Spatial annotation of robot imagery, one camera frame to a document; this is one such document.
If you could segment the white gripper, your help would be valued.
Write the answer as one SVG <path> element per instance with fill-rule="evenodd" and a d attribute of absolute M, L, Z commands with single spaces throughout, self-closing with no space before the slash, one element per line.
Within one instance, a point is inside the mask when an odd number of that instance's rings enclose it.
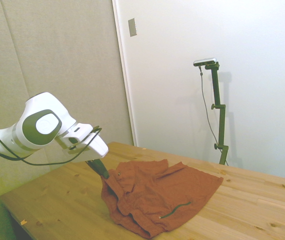
<path fill-rule="evenodd" d="M 108 151 L 109 148 L 100 135 L 90 133 L 83 141 L 64 149 L 63 153 L 68 160 L 74 158 L 73 162 L 85 162 L 99 176 L 108 179 L 109 172 L 100 160 Z"/>

